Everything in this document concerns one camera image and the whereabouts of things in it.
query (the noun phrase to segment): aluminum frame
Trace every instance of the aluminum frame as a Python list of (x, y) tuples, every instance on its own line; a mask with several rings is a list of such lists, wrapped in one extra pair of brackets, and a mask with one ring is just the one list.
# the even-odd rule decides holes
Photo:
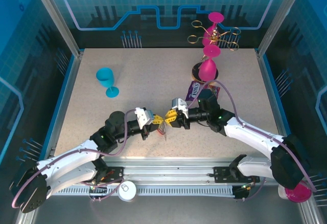
[(81, 64), (82, 57), (83, 57), (83, 52), (80, 52), (79, 56), (75, 57), (73, 59), (72, 69), (71, 69), (71, 71), (69, 73), (69, 76), (68, 76), (66, 88), (65, 88), (65, 91), (63, 93), (62, 100), (61, 100), (61, 103), (60, 103), (60, 106), (59, 106), (58, 115), (57, 115), (53, 130), (52, 130), (51, 135), (50, 135), (48, 146), (47, 146), (47, 148), (45, 150), (45, 156), (44, 156), (45, 159), (47, 159), (49, 156), (53, 156), (53, 154), (55, 152), (55, 148), (57, 146), (57, 142), (58, 142), (58, 139), (59, 139), (59, 136), (60, 136), (61, 127), (62, 127), (63, 120), (64, 120), (65, 115), (66, 115), (69, 100), (70, 100), (71, 95), (72, 95), (72, 91), (73, 91), (73, 88), (74, 88), (75, 80), (76, 80), (76, 77), (77, 77), (79, 66)]
[(62, 38), (66, 42), (70, 51), (75, 57), (78, 57), (80, 53), (78, 45), (71, 31), (69, 30), (64, 18), (62, 17), (57, 5), (55, 4), (54, 0), (41, 0), (41, 1), (44, 4), (45, 9), (49, 13), (51, 19), (55, 23), (56, 27), (58, 28)]
[(258, 47), (258, 55), (263, 57), (266, 53), (269, 45), (271, 44), (273, 38), (275, 37), (277, 31), (281, 27), (285, 17), (287, 16), (289, 10), (293, 6), (295, 0), (283, 0), (281, 6), (279, 7), (273, 21), (271, 22), (264, 38), (262, 39)]

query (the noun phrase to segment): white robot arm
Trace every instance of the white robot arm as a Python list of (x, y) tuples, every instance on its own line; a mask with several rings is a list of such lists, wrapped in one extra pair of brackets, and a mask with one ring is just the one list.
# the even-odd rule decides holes
[(27, 213), (38, 208), (54, 193), (73, 184), (92, 182), (97, 185), (121, 178), (123, 168), (109, 167), (101, 157), (118, 147), (118, 141), (125, 137), (125, 129), (125, 139), (141, 134), (145, 140), (162, 122), (162, 118), (145, 108), (134, 111), (136, 119), (126, 123), (123, 112), (113, 112), (104, 127), (70, 151), (37, 163), (22, 163), (10, 186), (15, 196), (12, 206)]
[(266, 156), (262, 159), (247, 155), (237, 157), (230, 165), (235, 179), (253, 175), (269, 177), (285, 188), (294, 189), (303, 179), (303, 173), (285, 147), (296, 155), (305, 171), (310, 167), (306, 152), (295, 136), (274, 135), (246, 123), (234, 113), (221, 109), (209, 89), (203, 89), (198, 96), (198, 108), (187, 109), (186, 102), (179, 98), (174, 99), (172, 104), (173, 108), (167, 112), (165, 119), (170, 126), (189, 129), (191, 122), (205, 121), (212, 131), (238, 139)]

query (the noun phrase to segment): cable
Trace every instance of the cable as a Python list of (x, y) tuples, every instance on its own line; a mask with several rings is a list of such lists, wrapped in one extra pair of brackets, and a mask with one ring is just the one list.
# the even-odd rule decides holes
[(252, 176), (253, 179), (253, 187), (255, 187), (255, 176)]
[(97, 151), (97, 150), (92, 150), (92, 149), (78, 149), (78, 150), (74, 150), (74, 151), (70, 151), (64, 155), (61, 155), (59, 156), (58, 158), (54, 159), (53, 161), (49, 162), (49, 164), (45, 165), (43, 168), (41, 168), (39, 171), (35, 172), (28, 180), (26, 180), (26, 182), (22, 185), (22, 187), (19, 189), (19, 191), (16, 193), (12, 203), (11, 203), (11, 207), (14, 208), (14, 209), (17, 209), (19, 208), (19, 206), (16, 206), (16, 202), (17, 202), (17, 199), (19, 198), (19, 196), (21, 195), (21, 193), (24, 191), (24, 189), (26, 188), (26, 186), (35, 178), (37, 177), (39, 174), (41, 174), (43, 171), (45, 171), (46, 169), (50, 168), (52, 165), (54, 165), (56, 162), (58, 162), (59, 160), (69, 156), (69, 155), (72, 155), (72, 154), (75, 154), (75, 153), (81, 153), (81, 152), (84, 152), (84, 151), (87, 151), (87, 152), (95, 152), (97, 154), (100, 154), (100, 155), (103, 155), (103, 156), (117, 156), (118, 154), (120, 154), (124, 148), (125, 148), (125, 145), (126, 145), (126, 141), (127, 141), (127, 114), (129, 113), (132, 113), (134, 112), (135, 109), (132, 109), (132, 110), (129, 110), (125, 113), (125, 116), (124, 116), (124, 125), (125, 125), (125, 133), (124, 133), (124, 142), (123, 142), (123, 145), (121, 146), (121, 148), (119, 149), (118, 152), (114, 153), (114, 154), (109, 154), (109, 153), (104, 153), (104, 152), (100, 152), (100, 151)]
[(118, 178), (118, 179), (115, 179), (115, 180), (113, 180), (111, 182), (107, 182), (107, 183), (100, 184), (100, 185), (93, 185), (93, 184), (90, 184), (90, 183), (87, 183), (87, 182), (81, 182), (81, 184), (86, 185), (86, 186), (89, 186), (89, 187), (95, 187), (95, 188), (97, 188), (97, 187), (106, 187), (106, 186), (109, 186), (109, 185), (111, 185), (113, 183), (116, 183), (116, 182), (119, 182), (119, 181), (123, 181), (123, 180), (124, 180), (124, 178)]
[(118, 185), (117, 187), (115, 187), (115, 189), (113, 189), (112, 192), (110, 192), (108, 195), (105, 195), (104, 197), (98, 197), (98, 198), (95, 198), (95, 197), (91, 198), (91, 197), (90, 197), (90, 198), (93, 200), (93, 202), (94, 202), (94, 201), (99, 201), (99, 202), (101, 202), (102, 200), (104, 200), (104, 199), (106, 199), (106, 198), (112, 196), (115, 192), (117, 192), (118, 188), (119, 188), (119, 187), (121, 186), (121, 184), (124, 182), (124, 178), (118, 178), (118, 179), (115, 179), (115, 180), (113, 180), (113, 181), (111, 181), (111, 182), (104, 183), (104, 184), (101, 184), (101, 185), (92, 185), (92, 184), (85, 183), (85, 182), (82, 182), (82, 184), (84, 184), (84, 185), (86, 185), (86, 186), (96, 187), (96, 188), (97, 188), (97, 187), (107, 187), (107, 186), (111, 185), (112, 183), (116, 183), (116, 182), (118, 182), (118, 181), (122, 181), (122, 182), (120, 182), (119, 185)]
[(247, 197), (247, 198), (243, 198), (243, 202), (253, 199), (261, 191), (261, 189), (264, 187), (265, 181), (266, 181), (266, 178), (264, 177), (262, 179), (262, 183), (261, 183), (261, 186), (259, 187), (259, 189), (252, 196)]
[(200, 124), (200, 125), (203, 126), (203, 127), (209, 127), (208, 125), (204, 125), (204, 124), (200, 123), (199, 121), (197, 121), (196, 123), (197, 123), (197, 124)]
[(93, 198), (92, 200), (93, 201), (99, 201), (101, 202), (102, 200), (106, 199), (106, 198), (109, 198), (110, 196), (112, 196), (115, 192), (118, 191), (119, 187), (121, 186), (121, 184), (124, 182), (124, 180), (122, 180), (122, 182), (119, 183), (119, 185), (112, 190), (112, 192), (110, 192), (108, 195), (105, 195), (104, 197), (99, 197), (99, 198)]
[(228, 91), (228, 89), (225, 87), (224, 84), (222, 84), (220, 81), (217, 81), (217, 80), (210, 80), (208, 82), (206, 82), (204, 85), (202, 85), (202, 87), (200, 88), (199, 92), (197, 93), (197, 95), (195, 96), (194, 100), (186, 107), (187, 109), (190, 108), (191, 105), (194, 104), (194, 102), (198, 99), (198, 96), (200, 95), (201, 91), (203, 90), (204, 86), (206, 86), (207, 84), (211, 83), (211, 82), (215, 82), (219, 85), (221, 85), (223, 87), (223, 89), (226, 91), (227, 95), (229, 96), (229, 99), (231, 101), (231, 104), (233, 106), (233, 109), (234, 109), (234, 114), (235, 114), (235, 118), (236, 120), (242, 124), (243, 127), (249, 129), (249, 130), (252, 130), (270, 140), (273, 140), (274, 142), (278, 143), (279, 145), (281, 145), (282, 148), (285, 149), (286, 152), (288, 152), (288, 154), (293, 158), (293, 160), (296, 162), (296, 164), (298, 165), (299, 169), (301, 170), (302, 174), (304, 175), (304, 177), (307, 179), (309, 185), (310, 185), (310, 188), (313, 192), (316, 192), (317, 189), (315, 188), (315, 186), (313, 185), (310, 177), (308, 176), (308, 174), (306, 173), (306, 170), (304, 169), (304, 167), (302, 166), (302, 164), (300, 163), (300, 161), (297, 159), (297, 157), (295, 156), (295, 154), (285, 145), (283, 144), (281, 141), (277, 140), (276, 138), (274, 137), (271, 137), (270, 135), (267, 135), (266, 133), (264, 132), (261, 132), (260, 130), (257, 130), (255, 128), (252, 128), (248, 125), (246, 125), (244, 122), (241, 121), (241, 119), (239, 118), (238, 114), (237, 114), (237, 110), (236, 110), (236, 106), (235, 106), (235, 103), (234, 103), (234, 100), (230, 94), (230, 92)]

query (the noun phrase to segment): speckled tabletop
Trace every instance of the speckled tabletop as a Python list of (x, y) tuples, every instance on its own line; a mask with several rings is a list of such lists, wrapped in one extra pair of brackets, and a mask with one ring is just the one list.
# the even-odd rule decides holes
[[(86, 49), (63, 122), (55, 155), (83, 143), (116, 110), (126, 112), (146, 107), (164, 116), (171, 100), (185, 99), (191, 84), (191, 70), (203, 56), (201, 49)], [(276, 124), (254, 49), (222, 49), (215, 59), (218, 80), (231, 92), (239, 116), (254, 126), (277, 133)], [(99, 68), (109, 67), (120, 89), (116, 98), (107, 98), (106, 88), (97, 79)], [(221, 89), (218, 102), (232, 111)], [(121, 156), (234, 158), (239, 154), (261, 156), (246, 144), (212, 132), (199, 124), (190, 130), (167, 127), (167, 141), (157, 131), (143, 141), (128, 139)]]

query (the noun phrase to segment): purple package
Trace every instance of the purple package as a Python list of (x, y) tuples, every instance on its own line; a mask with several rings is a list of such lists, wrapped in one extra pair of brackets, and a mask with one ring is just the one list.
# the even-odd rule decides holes
[[(189, 87), (188, 94), (186, 95), (185, 101), (193, 101), (195, 96), (198, 94), (200, 88), (201, 88), (201, 83), (197, 81), (192, 81)], [(216, 98), (218, 98), (220, 87), (213, 86), (213, 85), (206, 85), (204, 88), (209, 88), (216, 95)]]

